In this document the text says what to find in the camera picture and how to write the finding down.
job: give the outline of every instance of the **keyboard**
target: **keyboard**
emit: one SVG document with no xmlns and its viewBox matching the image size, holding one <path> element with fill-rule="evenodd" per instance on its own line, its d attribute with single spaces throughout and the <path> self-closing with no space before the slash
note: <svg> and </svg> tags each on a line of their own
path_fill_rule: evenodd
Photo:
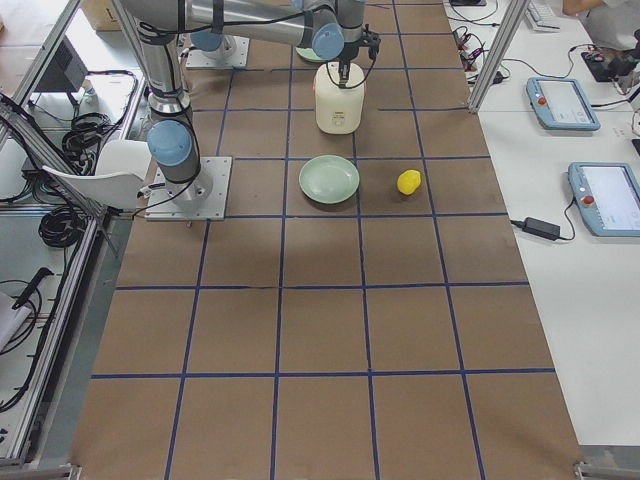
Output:
<svg viewBox="0 0 640 480">
<path fill-rule="evenodd" d="M 531 28 L 537 32 L 559 32 L 560 23 L 546 0 L 531 0 L 524 13 Z"/>
</svg>

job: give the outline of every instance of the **white container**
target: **white container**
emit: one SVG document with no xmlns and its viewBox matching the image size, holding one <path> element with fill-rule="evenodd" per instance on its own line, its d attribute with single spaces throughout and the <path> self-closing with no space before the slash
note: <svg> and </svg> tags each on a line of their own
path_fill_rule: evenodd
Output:
<svg viewBox="0 0 640 480">
<path fill-rule="evenodd" d="M 318 68 L 313 81 L 316 122 L 323 132 L 347 134 L 354 132 L 360 125 L 365 91 L 364 73 L 358 65 L 352 63 L 347 87 L 358 86 L 339 88 L 339 80 L 338 62 L 329 63 L 329 72 L 326 65 Z"/>
</svg>

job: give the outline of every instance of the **blue joint cap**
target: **blue joint cap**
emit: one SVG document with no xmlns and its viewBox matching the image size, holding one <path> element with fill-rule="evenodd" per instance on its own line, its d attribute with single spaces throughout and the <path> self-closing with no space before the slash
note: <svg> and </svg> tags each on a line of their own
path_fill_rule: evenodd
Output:
<svg viewBox="0 0 640 480">
<path fill-rule="evenodd" d="M 204 52 L 215 52 L 222 45 L 222 35 L 202 30 L 191 34 L 193 46 Z"/>
<path fill-rule="evenodd" d="M 327 23 L 313 36 L 311 48 L 323 60 L 333 60 L 344 48 L 344 37 L 337 23 Z"/>
<path fill-rule="evenodd" d="M 189 158 L 193 141 L 189 131 L 180 122 L 163 120 L 149 130 L 147 145 L 160 165 L 175 167 Z"/>
</svg>

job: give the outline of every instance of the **cardboard box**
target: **cardboard box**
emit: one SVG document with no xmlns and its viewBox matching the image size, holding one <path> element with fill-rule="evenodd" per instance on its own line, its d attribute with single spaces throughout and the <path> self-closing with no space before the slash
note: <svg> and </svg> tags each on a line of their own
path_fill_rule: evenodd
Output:
<svg viewBox="0 0 640 480">
<path fill-rule="evenodd" d="M 96 32 L 120 30 L 111 0 L 84 0 L 80 8 Z"/>
</svg>

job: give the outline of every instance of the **tablet screen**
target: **tablet screen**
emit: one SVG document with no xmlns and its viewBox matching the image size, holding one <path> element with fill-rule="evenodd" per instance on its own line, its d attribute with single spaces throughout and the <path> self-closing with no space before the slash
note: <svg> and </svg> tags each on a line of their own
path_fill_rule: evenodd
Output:
<svg viewBox="0 0 640 480">
<path fill-rule="evenodd" d="M 582 167 L 605 230 L 640 230 L 640 199 L 623 167 Z"/>
<path fill-rule="evenodd" d="M 547 100 L 551 116 L 558 123 L 589 124 L 591 115 L 582 102 L 582 97 L 571 82 L 541 80 L 542 93 Z"/>
</svg>

